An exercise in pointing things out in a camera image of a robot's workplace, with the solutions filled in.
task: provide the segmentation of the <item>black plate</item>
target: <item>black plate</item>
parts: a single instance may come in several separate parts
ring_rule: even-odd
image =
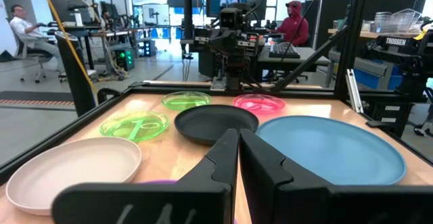
[[[250,129],[255,132],[258,119],[253,113],[234,106],[208,105],[179,113],[175,126],[187,139],[213,145],[227,129]]]

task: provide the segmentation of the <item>hood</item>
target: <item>hood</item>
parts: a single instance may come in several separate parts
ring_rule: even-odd
[[[286,3],[286,7],[292,8],[292,18],[297,18],[301,16],[302,5],[300,1],[291,1]]]

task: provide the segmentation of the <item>clear plastic box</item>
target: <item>clear plastic box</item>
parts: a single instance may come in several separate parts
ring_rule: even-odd
[[[391,15],[387,30],[391,32],[409,32],[421,17],[421,13],[410,8]]]

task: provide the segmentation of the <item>white shirt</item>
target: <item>white shirt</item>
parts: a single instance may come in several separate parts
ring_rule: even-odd
[[[32,32],[26,34],[26,29],[30,28],[31,26],[33,26],[33,24],[31,24],[29,21],[24,20],[22,18],[19,17],[14,17],[11,22],[10,22],[11,27],[14,29],[15,33],[17,34],[18,38],[22,40],[22,38],[25,37],[36,37],[36,38],[43,38],[44,35],[42,33],[39,32],[39,29],[36,28],[34,29]],[[28,42],[27,41],[27,45],[30,48],[33,48],[35,46],[35,42]]]

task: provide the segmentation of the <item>blue plate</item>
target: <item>blue plate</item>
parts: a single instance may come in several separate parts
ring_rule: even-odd
[[[256,134],[299,165],[336,185],[391,185],[406,173],[389,143],[358,127],[314,116],[287,116]]]

